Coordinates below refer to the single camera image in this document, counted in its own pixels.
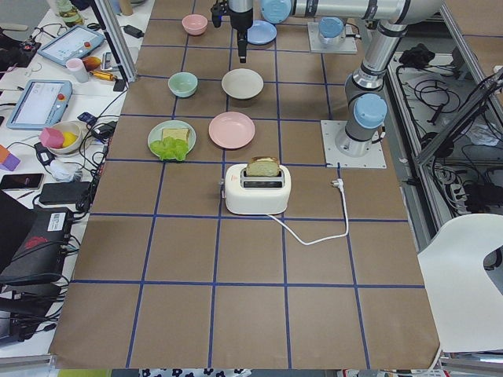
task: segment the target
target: blue plate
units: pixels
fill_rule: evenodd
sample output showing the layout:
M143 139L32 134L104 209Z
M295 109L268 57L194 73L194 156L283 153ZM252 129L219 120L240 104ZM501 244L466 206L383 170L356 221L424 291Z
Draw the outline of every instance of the blue plate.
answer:
M255 20L248 29L248 41L252 45L266 45L276 38L276 28L266 21Z

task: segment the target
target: white sticker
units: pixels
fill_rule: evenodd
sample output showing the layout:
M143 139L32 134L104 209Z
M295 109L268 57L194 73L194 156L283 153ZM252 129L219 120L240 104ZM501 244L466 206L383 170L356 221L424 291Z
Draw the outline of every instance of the white sticker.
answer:
M49 226L47 232L58 232L63 229L64 225L64 212L57 212L50 215Z

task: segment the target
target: pink plate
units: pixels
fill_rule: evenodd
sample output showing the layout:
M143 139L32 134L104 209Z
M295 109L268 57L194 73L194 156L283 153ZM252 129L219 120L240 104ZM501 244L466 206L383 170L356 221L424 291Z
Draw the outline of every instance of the pink plate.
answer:
M208 129L214 143L222 148L244 147L255 135L255 124L240 112L223 112L210 122Z

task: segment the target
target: red logo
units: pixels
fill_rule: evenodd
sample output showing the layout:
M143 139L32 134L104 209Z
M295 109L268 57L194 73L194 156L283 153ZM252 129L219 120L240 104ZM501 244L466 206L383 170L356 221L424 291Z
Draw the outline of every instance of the red logo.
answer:
M41 237L41 236L33 236L30 238L26 243L24 244L25 249L31 249L35 246L38 246L41 243L49 242L47 238Z

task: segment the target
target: bread slice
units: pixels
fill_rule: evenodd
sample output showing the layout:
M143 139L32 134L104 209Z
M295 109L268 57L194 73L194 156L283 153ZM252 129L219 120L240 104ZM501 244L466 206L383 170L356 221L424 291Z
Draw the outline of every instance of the bread slice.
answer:
M183 140L189 143L190 129L188 128L163 128L163 140L173 137L175 140Z
M248 177L277 177L280 173L280 162L275 157L254 157L246 166Z

